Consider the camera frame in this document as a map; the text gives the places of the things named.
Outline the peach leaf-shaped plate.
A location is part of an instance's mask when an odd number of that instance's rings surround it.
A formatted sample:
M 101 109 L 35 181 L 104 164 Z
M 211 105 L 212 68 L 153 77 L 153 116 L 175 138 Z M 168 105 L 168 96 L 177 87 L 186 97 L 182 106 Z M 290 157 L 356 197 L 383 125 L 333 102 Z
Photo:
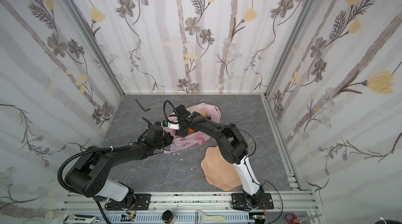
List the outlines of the peach leaf-shaped plate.
M 223 158 L 218 147 L 207 148 L 201 167 L 207 182 L 219 189 L 230 191 L 242 185 L 233 164 Z

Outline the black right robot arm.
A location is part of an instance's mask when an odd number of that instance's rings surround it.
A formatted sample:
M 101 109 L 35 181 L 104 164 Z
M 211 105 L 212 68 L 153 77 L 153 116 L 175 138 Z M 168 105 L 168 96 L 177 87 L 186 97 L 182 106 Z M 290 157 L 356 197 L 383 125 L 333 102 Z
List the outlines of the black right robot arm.
M 246 203 L 251 209 L 258 208 L 263 203 L 265 195 L 264 185 L 256 178 L 248 153 L 248 144 L 242 133 L 234 124 L 216 123 L 198 112 L 189 112 L 184 105 L 175 107 L 169 100 L 163 103 L 163 115 L 165 121 L 163 127 L 174 129 L 176 134 L 183 137 L 189 131 L 201 132 L 214 139 L 218 145 L 222 157 L 234 166 L 240 181 Z

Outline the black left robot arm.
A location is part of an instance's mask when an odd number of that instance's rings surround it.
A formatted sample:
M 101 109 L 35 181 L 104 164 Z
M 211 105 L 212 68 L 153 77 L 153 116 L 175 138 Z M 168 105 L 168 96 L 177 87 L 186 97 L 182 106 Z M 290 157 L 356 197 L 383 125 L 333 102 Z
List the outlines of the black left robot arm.
M 137 203 L 135 192 L 123 183 L 109 178 L 113 167 L 156 155 L 157 150 L 171 145 L 173 136 L 164 130 L 168 121 L 148 122 L 148 127 L 135 142 L 127 146 L 98 148 L 91 146 L 68 158 L 59 168 L 59 184 L 69 192 L 95 201 L 108 200 L 107 210 L 128 210 Z

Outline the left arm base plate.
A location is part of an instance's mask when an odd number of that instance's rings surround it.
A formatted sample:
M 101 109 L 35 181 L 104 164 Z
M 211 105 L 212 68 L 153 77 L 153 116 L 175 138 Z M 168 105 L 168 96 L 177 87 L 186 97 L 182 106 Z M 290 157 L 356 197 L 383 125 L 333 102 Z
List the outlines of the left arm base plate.
M 105 204 L 105 209 L 109 211 L 134 211 L 148 210 L 151 201 L 151 194 L 130 194 L 122 202 L 110 199 Z

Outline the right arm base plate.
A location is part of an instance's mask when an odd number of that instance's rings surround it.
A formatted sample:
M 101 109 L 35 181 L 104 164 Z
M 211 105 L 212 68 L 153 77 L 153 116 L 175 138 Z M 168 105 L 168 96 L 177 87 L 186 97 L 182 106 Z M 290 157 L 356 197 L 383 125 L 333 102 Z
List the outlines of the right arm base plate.
M 269 193 L 265 193 L 262 200 L 255 206 L 252 207 L 250 203 L 246 200 L 246 195 L 244 193 L 232 193 L 231 194 L 231 208 L 234 210 L 272 210 L 274 209 L 274 204 L 272 196 Z

